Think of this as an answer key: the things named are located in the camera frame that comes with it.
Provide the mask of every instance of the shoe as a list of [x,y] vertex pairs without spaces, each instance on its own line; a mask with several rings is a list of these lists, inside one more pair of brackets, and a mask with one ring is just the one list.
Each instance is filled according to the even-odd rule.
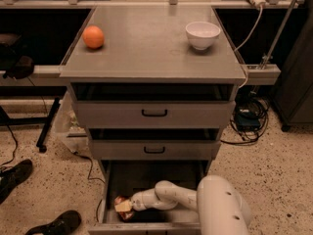
[[24,160],[13,168],[0,172],[0,205],[14,188],[26,181],[32,172],[31,160]]
[[77,211],[66,211],[51,223],[31,228],[25,235],[37,233],[43,235],[69,235],[80,225],[80,223],[81,216]]

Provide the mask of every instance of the black shoe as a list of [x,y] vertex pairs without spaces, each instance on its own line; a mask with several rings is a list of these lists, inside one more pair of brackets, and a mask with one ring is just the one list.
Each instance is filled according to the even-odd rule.
[[32,162],[24,160],[13,168],[0,172],[0,205],[15,187],[26,181],[32,172]]
[[43,235],[69,235],[80,223],[81,217],[77,211],[66,211],[51,223],[31,228],[25,235],[37,233],[42,233]]

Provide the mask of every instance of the orange ball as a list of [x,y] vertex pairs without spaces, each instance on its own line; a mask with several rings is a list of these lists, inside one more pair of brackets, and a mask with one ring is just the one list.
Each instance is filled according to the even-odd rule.
[[91,49],[98,49],[105,44],[105,35],[97,26],[91,25],[84,29],[82,39]]

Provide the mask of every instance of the white bowl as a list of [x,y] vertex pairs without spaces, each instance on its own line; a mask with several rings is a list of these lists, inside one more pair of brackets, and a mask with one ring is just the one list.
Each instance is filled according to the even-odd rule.
[[192,22],[186,26],[189,43],[197,50],[205,50],[211,46],[220,32],[217,25],[208,22]]

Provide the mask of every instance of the white cable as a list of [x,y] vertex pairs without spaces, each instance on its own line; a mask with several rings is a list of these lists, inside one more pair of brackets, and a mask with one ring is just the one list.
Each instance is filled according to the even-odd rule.
[[[261,19],[262,12],[263,12],[263,6],[261,5],[261,6],[260,6],[260,13],[259,13],[259,15],[258,15],[258,18],[257,18],[257,20],[256,20],[256,22],[255,22],[255,24],[254,24],[254,26],[253,26],[251,32],[249,33],[249,35],[247,36],[247,38],[245,39],[245,41],[244,41],[240,46],[238,46],[238,47],[234,50],[234,52],[237,52],[240,48],[242,48],[242,47],[246,44],[246,42],[250,39],[250,37],[251,37],[251,35],[253,34],[253,32],[254,32],[256,26],[258,25],[258,22],[259,22],[260,19]],[[246,83],[247,83],[247,80],[248,80],[248,72],[247,72],[246,68],[244,68],[244,66],[241,66],[241,68],[242,68],[242,70],[243,70],[243,72],[244,72],[244,74],[245,74],[245,76],[246,76],[246,79],[245,79],[244,83],[239,86],[239,88],[242,88],[243,86],[245,86]]]

